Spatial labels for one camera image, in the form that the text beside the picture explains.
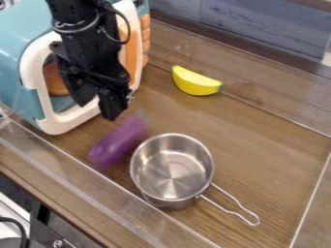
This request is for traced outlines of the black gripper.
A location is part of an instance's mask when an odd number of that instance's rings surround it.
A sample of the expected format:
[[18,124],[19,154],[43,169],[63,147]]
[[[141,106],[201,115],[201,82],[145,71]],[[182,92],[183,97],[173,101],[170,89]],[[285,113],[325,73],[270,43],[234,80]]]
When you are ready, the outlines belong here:
[[129,107],[130,73],[119,62],[121,40],[117,24],[61,29],[61,42],[51,42],[61,75],[75,103],[85,107],[99,97],[103,118],[114,121]]

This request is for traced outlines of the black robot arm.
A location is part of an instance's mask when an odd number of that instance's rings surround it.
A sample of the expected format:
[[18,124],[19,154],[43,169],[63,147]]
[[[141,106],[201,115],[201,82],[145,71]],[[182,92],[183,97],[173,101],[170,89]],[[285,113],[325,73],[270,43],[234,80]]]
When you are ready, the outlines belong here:
[[129,43],[118,20],[125,15],[106,0],[46,0],[53,28],[62,36],[51,43],[69,93],[79,106],[99,101],[103,117],[115,120],[129,107],[131,76],[119,61]]

